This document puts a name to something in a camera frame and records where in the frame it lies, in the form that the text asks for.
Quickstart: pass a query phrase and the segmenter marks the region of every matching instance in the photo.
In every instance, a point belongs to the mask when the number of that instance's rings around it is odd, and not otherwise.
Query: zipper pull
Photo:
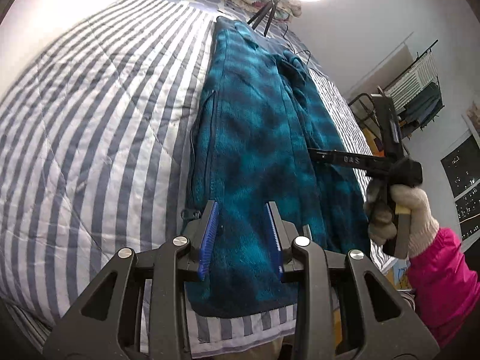
[[[193,221],[195,219],[200,219],[201,212],[191,208],[186,208],[181,212],[181,218],[184,221]]]

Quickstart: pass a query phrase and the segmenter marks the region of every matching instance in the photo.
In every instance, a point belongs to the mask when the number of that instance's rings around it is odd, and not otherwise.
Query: pink sleeve
[[[462,327],[480,298],[477,273],[471,271],[453,230],[441,228],[426,251],[410,260],[407,272],[416,289],[417,312],[440,347]]]

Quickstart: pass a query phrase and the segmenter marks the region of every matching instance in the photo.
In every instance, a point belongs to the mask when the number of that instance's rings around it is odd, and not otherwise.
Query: striped bedding
[[[118,1],[52,43],[0,103],[0,296],[37,348],[116,250],[150,250],[179,232],[187,137],[218,15],[248,18],[221,0]],[[292,32],[284,39],[285,29],[273,25],[269,36],[304,50]],[[345,148],[368,154],[335,85],[299,55]],[[356,175],[364,193],[368,180]],[[380,269],[392,262],[376,247],[371,256]],[[223,320],[187,304],[192,354],[292,334],[295,315],[291,305]]]

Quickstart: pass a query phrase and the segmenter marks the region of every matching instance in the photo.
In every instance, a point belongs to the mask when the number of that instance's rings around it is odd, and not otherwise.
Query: hand
[[[368,233],[378,246],[397,235],[397,229],[392,223],[392,210],[383,201],[376,201],[381,187],[379,180],[372,180],[368,185],[367,201],[364,204],[364,210],[370,218]],[[412,211],[409,256],[416,257],[433,243],[439,230],[437,220],[431,216],[427,194],[418,187],[393,185],[390,187],[390,195],[395,203]]]

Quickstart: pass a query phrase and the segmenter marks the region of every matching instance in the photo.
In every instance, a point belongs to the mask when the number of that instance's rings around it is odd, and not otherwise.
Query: window
[[[457,207],[462,240],[480,230],[480,148],[472,135],[442,160]]]

